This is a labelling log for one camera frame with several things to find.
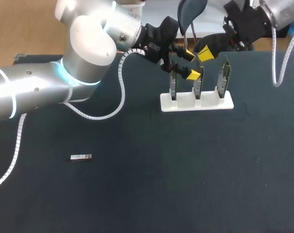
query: dark work mat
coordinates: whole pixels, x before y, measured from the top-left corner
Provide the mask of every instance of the dark work mat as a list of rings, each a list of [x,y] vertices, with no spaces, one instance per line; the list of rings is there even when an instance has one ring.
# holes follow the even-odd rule
[[[0,233],[294,232],[294,54],[280,88],[271,53],[227,55],[233,110],[161,112],[169,76],[133,55],[117,116],[89,121],[62,104],[29,113],[0,186]],[[204,90],[214,89],[223,58],[205,64]],[[75,106],[93,116],[118,106],[119,59]],[[179,87],[190,91],[191,82]],[[0,177],[18,121],[0,122]],[[85,153],[92,162],[69,161]]]

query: cable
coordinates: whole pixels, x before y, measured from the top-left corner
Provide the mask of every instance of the cable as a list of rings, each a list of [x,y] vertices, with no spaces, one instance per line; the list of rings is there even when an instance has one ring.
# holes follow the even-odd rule
[[[73,110],[78,115],[80,115],[80,116],[82,116],[82,117],[84,117],[86,119],[89,119],[89,120],[105,120],[105,119],[108,119],[108,118],[111,118],[111,117],[115,116],[122,109],[122,107],[124,105],[124,102],[125,102],[125,87],[124,87],[123,77],[122,77],[122,68],[123,68],[123,64],[124,64],[125,59],[132,53],[138,53],[138,54],[143,55],[143,56],[145,55],[144,50],[130,49],[121,58],[120,63],[119,63],[119,68],[118,68],[118,76],[119,76],[119,82],[120,82],[122,96],[121,96],[120,104],[119,104],[118,108],[114,112],[112,112],[112,113],[110,113],[110,114],[108,114],[106,116],[89,116],[89,115],[86,115],[85,113],[82,113],[79,109],[77,109],[76,107],[74,107],[70,103],[64,103],[64,105],[66,105],[68,108]]]
[[[279,74],[279,79],[277,81],[277,72],[276,72],[276,53],[277,53],[277,33],[275,28],[272,28],[272,37],[273,37],[273,52],[272,52],[272,81],[273,81],[273,86],[275,87],[279,87],[281,86],[282,82],[283,82],[283,78],[285,75],[285,70],[286,70],[286,66],[289,60],[289,57],[292,53],[292,50],[294,48],[294,36],[287,48],[287,51],[285,53],[285,57],[283,60],[283,64],[282,64],[282,68],[281,68],[281,72]]]
[[[13,171],[13,169],[15,167],[15,164],[16,164],[16,161],[18,158],[20,142],[21,142],[22,126],[24,124],[24,120],[25,120],[26,115],[27,114],[25,113],[25,114],[21,115],[21,117],[20,117],[19,124],[18,124],[18,131],[17,131],[17,139],[16,139],[14,156],[13,156],[11,165],[7,169],[6,173],[0,179],[0,185],[8,178],[8,176],[11,174],[11,172]]]

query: wooden floor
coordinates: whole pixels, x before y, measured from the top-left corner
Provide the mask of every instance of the wooden floor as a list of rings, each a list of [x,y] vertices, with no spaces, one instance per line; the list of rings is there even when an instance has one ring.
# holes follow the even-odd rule
[[[0,0],[0,66],[12,64],[16,53],[62,54],[65,26],[54,17],[57,0]],[[288,39],[279,41],[285,50]],[[271,39],[255,43],[256,50],[271,50]]]

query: screw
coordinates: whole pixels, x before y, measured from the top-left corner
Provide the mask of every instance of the screw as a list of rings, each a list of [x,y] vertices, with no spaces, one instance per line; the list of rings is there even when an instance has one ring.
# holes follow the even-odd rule
[[[126,37],[125,37],[124,35],[121,35],[121,36],[120,36],[120,41],[121,41],[121,42],[125,42],[125,41],[126,41]]]

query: robotic arm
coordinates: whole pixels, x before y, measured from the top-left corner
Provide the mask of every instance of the robotic arm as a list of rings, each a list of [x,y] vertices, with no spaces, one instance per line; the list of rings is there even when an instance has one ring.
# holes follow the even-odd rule
[[[294,0],[260,0],[256,9],[248,6],[243,10],[232,0],[224,8],[228,14],[224,20],[225,37],[218,44],[207,42],[208,50],[200,54],[202,61],[216,58],[228,46],[243,51],[271,27],[281,30],[294,22]]]
[[[147,60],[165,72],[187,78],[199,74],[170,60],[177,52],[194,55],[173,44],[178,22],[167,17],[159,28],[141,25],[139,16],[111,0],[58,0],[56,18],[67,27],[63,58],[47,64],[0,67],[0,120],[55,103],[87,100],[95,91],[117,50],[143,49]]]

